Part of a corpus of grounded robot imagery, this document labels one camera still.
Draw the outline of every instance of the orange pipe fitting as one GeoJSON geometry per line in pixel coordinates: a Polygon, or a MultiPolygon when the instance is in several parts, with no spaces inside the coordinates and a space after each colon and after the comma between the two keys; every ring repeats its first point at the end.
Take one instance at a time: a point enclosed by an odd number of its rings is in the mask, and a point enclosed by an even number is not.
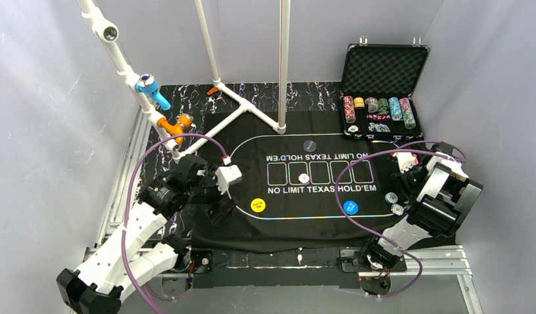
{"type": "MultiPolygon", "coordinates": [[[[178,118],[178,122],[171,125],[166,118],[158,120],[158,126],[165,129],[170,135],[180,135],[185,133],[185,129],[189,128],[193,124],[193,117],[188,114],[182,114],[178,118]]],[[[176,138],[176,143],[181,145],[183,143],[183,137],[176,138]]]]}

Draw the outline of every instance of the white backdrop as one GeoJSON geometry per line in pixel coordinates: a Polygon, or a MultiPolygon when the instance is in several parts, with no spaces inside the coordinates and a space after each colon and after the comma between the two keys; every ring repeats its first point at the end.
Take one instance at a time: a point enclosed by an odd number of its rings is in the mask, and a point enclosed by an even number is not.
{"type": "Polygon", "coordinates": [[[67,313],[138,105],[76,1],[0,1],[0,313],[67,313]]]}
{"type": "Polygon", "coordinates": [[[458,232],[485,313],[536,313],[536,1],[446,0],[414,100],[484,185],[458,232]]]}
{"type": "MultiPolygon", "coordinates": [[[[120,28],[138,73],[162,84],[210,84],[212,72],[192,0],[99,0],[120,28]]],[[[442,0],[293,0],[289,81],[341,80],[347,45],[409,44],[423,37],[442,0]]],[[[279,1],[204,0],[212,45],[224,82],[278,80],[279,1]]]]}

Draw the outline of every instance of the cable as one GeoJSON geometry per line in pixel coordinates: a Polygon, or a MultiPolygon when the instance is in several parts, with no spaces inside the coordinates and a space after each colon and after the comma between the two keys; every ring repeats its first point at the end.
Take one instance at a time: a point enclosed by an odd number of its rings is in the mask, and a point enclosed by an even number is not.
{"type": "Polygon", "coordinates": [[[193,272],[193,269],[195,268],[195,260],[191,263],[191,268],[189,269],[189,274],[193,272]]]}
{"type": "Polygon", "coordinates": [[[154,292],[148,284],[145,284],[145,289],[146,291],[153,297],[159,299],[159,300],[162,300],[162,301],[175,301],[181,297],[183,297],[184,295],[186,295],[189,291],[191,291],[191,289],[187,289],[185,290],[182,294],[178,295],[178,296],[161,296],[160,294],[157,294],[156,292],[154,292]]]}
{"type": "Polygon", "coordinates": [[[376,143],[376,144],[381,144],[381,143],[392,144],[392,145],[395,145],[395,147],[399,148],[399,145],[397,145],[397,143],[395,141],[394,142],[389,142],[389,141],[381,141],[379,139],[376,139],[376,140],[372,141],[372,143],[376,143]]]}
{"type": "MultiPolygon", "coordinates": [[[[379,238],[382,238],[384,240],[386,240],[387,242],[391,243],[391,245],[393,245],[395,248],[399,249],[399,252],[403,253],[404,255],[407,255],[408,257],[412,258],[414,261],[416,261],[416,263],[418,263],[420,269],[418,270],[418,273],[416,274],[416,276],[414,277],[414,279],[408,283],[407,285],[405,285],[403,288],[397,290],[397,291],[394,291],[392,293],[389,293],[389,294],[384,294],[384,295],[378,295],[378,298],[382,297],[382,298],[385,298],[385,297],[389,297],[389,296],[395,296],[396,294],[399,294],[405,290],[407,290],[408,288],[410,288],[413,284],[415,284],[415,282],[418,281],[418,279],[420,278],[420,276],[422,275],[422,269],[423,269],[423,266],[422,266],[422,262],[414,255],[412,255],[411,253],[403,250],[403,249],[400,249],[399,248],[399,245],[394,242],[393,240],[391,240],[390,238],[386,237],[385,235],[375,231],[375,230],[372,230],[368,227],[365,227],[364,225],[356,222],[352,217],[349,217],[347,215],[347,213],[345,212],[345,210],[343,209],[343,206],[341,205],[341,200],[339,199],[339,190],[338,190],[338,186],[339,186],[339,182],[341,181],[341,178],[343,177],[343,175],[345,173],[347,173],[349,171],[349,169],[353,168],[355,165],[358,165],[360,164],[361,162],[363,162],[364,160],[368,160],[370,158],[374,158],[374,157],[378,157],[378,156],[384,156],[384,155],[387,155],[387,154],[394,154],[396,152],[409,152],[411,154],[421,154],[421,155],[429,155],[429,156],[437,156],[437,157],[441,157],[443,158],[443,155],[442,154],[437,154],[435,152],[425,152],[423,150],[415,150],[415,149],[393,149],[393,150],[384,150],[382,152],[375,152],[373,154],[370,154],[368,156],[364,156],[363,158],[360,158],[354,162],[352,162],[350,165],[346,166],[340,173],[339,175],[337,176],[337,180],[335,180],[335,201],[337,201],[337,205],[339,206],[339,209],[341,210],[341,212],[343,213],[343,215],[345,216],[345,218],[347,218],[347,220],[349,220],[352,224],[354,224],[355,226],[357,226],[358,228],[361,228],[362,230],[366,231],[366,232],[369,232],[379,238]]],[[[455,161],[457,162],[463,162],[463,160],[461,159],[458,159],[458,158],[454,158],[455,161]]]]}
{"type": "MultiPolygon", "coordinates": [[[[416,144],[439,144],[439,143],[441,143],[441,142],[436,142],[436,141],[414,141],[414,142],[410,142],[410,143],[401,145],[401,146],[398,147],[398,149],[409,147],[409,146],[416,145],[416,144]]],[[[462,155],[462,158],[464,158],[463,162],[468,162],[468,157],[466,157],[466,154],[460,148],[458,148],[458,147],[456,147],[454,145],[451,145],[451,147],[456,149],[462,155]]]]}
{"type": "Polygon", "coordinates": [[[182,270],[176,270],[176,272],[177,272],[177,273],[183,273],[183,272],[185,272],[186,270],[189,269],[189,266],[190,266],[190,265],[191,265],[191,263],[187,264],[187,266],[186,266],[184,269],[182,269],[182,270]]]}
{"type": "Polygon", "coordinates": [[[162,309],[158,307],[153,301],[153,299],[150,297],[149,294],[147,294],[146,289],[143,289],[135,277],[133,276],[133,273],[131,272],[131,269],[129,268],[129,262],[127,261],[127,252],[126,252],[126,228],[127,228],[127,222],[129,221],[129,210],[131,209],[131,203],[133,199],[133,183],[135,182],[135,178],[137,177],[137,172],[139,172],[139,168],[143,165],[143,162],[145,161],[145,158],[154,150],[156,150],[160,145],[172,140],[176,139],[178,137],[199,137],[202,139],[207,139],[211,142],[213,142],[220,150],[222,151],[223,157],[227,156],[226,150],[223,148],[223,146],[215,139],[202,135],[202,134],[180,134],[180,135],[174,135],[167,137],[165,139],[162,139],[161,141],[158,141],[154,145],[152,145],[144,154],[139,158],[139,161],[137,161],[137,164],[135,165],[135,169],[133,170],[133,173],[131,174],[131,178],[129,180],[129,187],[127,189],[127,199],[126,199],[126,211],[124,213],[124,229],[122,229],[122,262],[124,263],[124,268],[126,269],[127,277],[135,287],[135,290],[139,292],[139,294],[143,297],[143,300],[152,308],[152,310],[157,314],[164,314],[162,309]]]}

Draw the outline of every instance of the white line border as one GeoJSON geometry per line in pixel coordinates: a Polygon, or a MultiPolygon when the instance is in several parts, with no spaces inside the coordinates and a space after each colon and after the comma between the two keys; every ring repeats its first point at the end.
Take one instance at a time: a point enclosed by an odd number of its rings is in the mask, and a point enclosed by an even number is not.
{"type": "MultiPolygon", "coordinates": [[[[330,172],[331,172],[331,182],[332,182],[333,184],[335,184],[335,180],[333,179],[333,169],[331,168],[331,163],[332,163],[332,162],[336,162],[336,163],[337,163],[337,162],[344,162],[344,163],[347,164],[347,166],[349,166],[349,162],[348,162],[347,160],[332,160],[332,161],[329,162],[329,170],[330,170],[330,172]]],[[[351,181],[349,181],[349,182],[341,181],[340,183],[342,183],[342,184],[351,184],[351,183],[353,183],[353,176],[352,176],[352,171],[351,171],[351,169],[349,169],[349,177],[351,178],[351,181]]]]}
{"type": "MultiPolygon", "coordinates": [[[[250,139],[247,139],[243,142],[241,142],[241,144],[237,145],[237,147],[235,147],[235,149],[233,150],[233,152],[231,152],[231,154],[229,155],[229,157],[233,157],[233,155],[235,154],[235,152],[239,149],[239,147],[243,146],[243,144],[249,142],[249,141],[252,141],[253,139],[259,139],[259,138],[262,138],[262,137],[282,137],[282,136],[324,136],[324,135],[339,135],[339,136],[343,136],[342,133],[326,133],[326,134],[282,134],[282,135],[279,135],[279,134],[273,134],[273,135],[259,135],[259,136],[255,136],[255,137],[251,137],[250,139]]],[[[237,207],[237,209],[239,209],[240,212],[246,214],[247,216],[249,217],[252,217],[254,219],[258,219],[258,220],[297,220],[297,219],[316,219],[316,218],[320,218],[320,219],[331,219],[331,218],[345,218],[345,216],[325,216],[325,217],[259,217],[259,216],[255,216],[255,215],[252,215],[250,213],[247,213],[246,211],[244,211],[243,209],[241,209],[239,206],[237,207]]],[[[393,213],[389,213],[389,214],[384,214],[384,215],[355,215],[355,216],[350,216],[352,218],[378,218],[378,217],[389,217],[389,216],[394,216],[395,214],[393,213]]]]}
{"type": "Polygon", "coordinates": [[[354,176],[354,171],[353,169],[351,168],[351,176],[353,178],[353,181],[356,183],[356,184],[369,184],[369,183],[374,183],[374,173],[372,172],[372,164],[370,164],[370,160],[363,160],[362,162],[367,162],[368,163],[368,169],[370,169],[370,176],[372,177],[372,181],[370,182],[356,182],[356,178],[354,176]]]}
{"type": "Polygon", "coordinates": [[[287,174],[289,175],[289,184],[290,185],[307,185],[308,183],[301,183],[300,181],[298,184],[291,183],[291,168],[289,167],[290,164],[305,164],[305,171],[307,172],[307,175],[310,177],[309,165],[307,164],[307,162],[288,162],[287,163],[287,174]]]}
{"type": "Polygon", "coordinates": [[[287,176],[287,164],[285,162],[269,162],[268,164],[266,164],[266,182],[268,183],[268,186],[286,186],[289,183],[289,179],[287,176]],[[268,166],[274,165],[274,164],[284,164],[284,173],[286,175],[285,184],[270,184],[270,176],[268,175],[269,174],[268,166]]]}
{"type": "Polygon", "coordinates": [[[331,173],[329,172],[329,163],[327,161],[321,161],[321,162],[309,162],[309,171],[310,171],[310,183],[311,184],[314,184],[314,185],[321,185],[321,184],[330,184],[331,183],[331,173]],[[327,169],[327,177],[328,177],[328,182],[326,183],[314,183],[312,181],[312,169],[310,168],[310,165],[312,163],[319,163],[319,164],[326,164],[326,169],[327,169]]]}

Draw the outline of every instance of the poker table mat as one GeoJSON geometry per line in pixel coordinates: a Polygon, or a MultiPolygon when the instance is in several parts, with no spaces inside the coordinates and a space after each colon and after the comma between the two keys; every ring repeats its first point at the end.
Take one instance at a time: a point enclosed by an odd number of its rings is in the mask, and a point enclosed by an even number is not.
{"type": "MultiPolygon", "coordinates": [[[[338,114],[288,113],[287,132],[279,135],[253,114],[245,113],[216,135],[243,174],[242,182],[230,188],[239,208],[217,226],[195,211],[192,246],[269,253],[299,247],[360,246],[369,239],[371,234],[351,224],[337,207],[335,179],[350,162],[395,146],[345,139],[339,133],[338,114]],[[309,141],[316,145],[312,152],[305,150],[309,141]],[[309,181],[301,182],[300,175],[307,175],[309,181]]],[[[227,116],[206,115],[205,129],[210,130],[227,116]]],[[[269,116],[276,118],[275,113],[269,116]]],[[[204,145],[199,155],[220,163],[220,150],[211,143],[204,145]]],[[[346,173],[339,195],[342,204],[357,204],[356,221],[382,232],[402,218],[391,214],[391,205],[385,200],[388,192],[399,195],[391,179],[396,171],[393,161],[378,157],[346,173]]],[[[449,244],[454,244],[454,239],[430,239],[423,246],[449,244]]]]}

